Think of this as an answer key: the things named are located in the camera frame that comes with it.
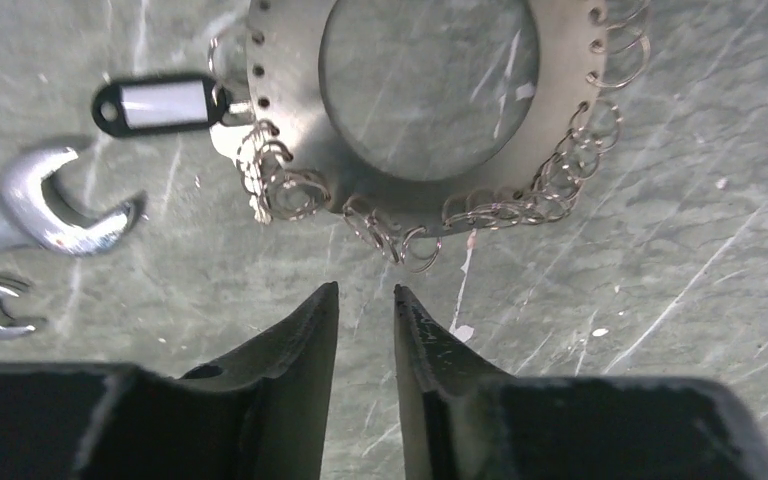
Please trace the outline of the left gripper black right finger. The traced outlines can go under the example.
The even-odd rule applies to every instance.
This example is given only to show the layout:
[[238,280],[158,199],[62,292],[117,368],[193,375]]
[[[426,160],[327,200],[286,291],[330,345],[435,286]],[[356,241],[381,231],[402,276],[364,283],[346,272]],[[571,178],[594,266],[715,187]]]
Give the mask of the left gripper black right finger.
[[768,441],[721,383],[517,377],[394,291],[409,479],[768,479]]

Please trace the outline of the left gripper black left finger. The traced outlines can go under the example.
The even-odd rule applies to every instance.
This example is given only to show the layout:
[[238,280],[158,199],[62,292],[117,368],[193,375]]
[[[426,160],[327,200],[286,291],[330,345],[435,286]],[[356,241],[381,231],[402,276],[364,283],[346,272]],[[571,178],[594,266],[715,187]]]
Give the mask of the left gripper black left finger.
[[0,479],[316,479],[339,288],[166,377],[129,363],[0,363]]

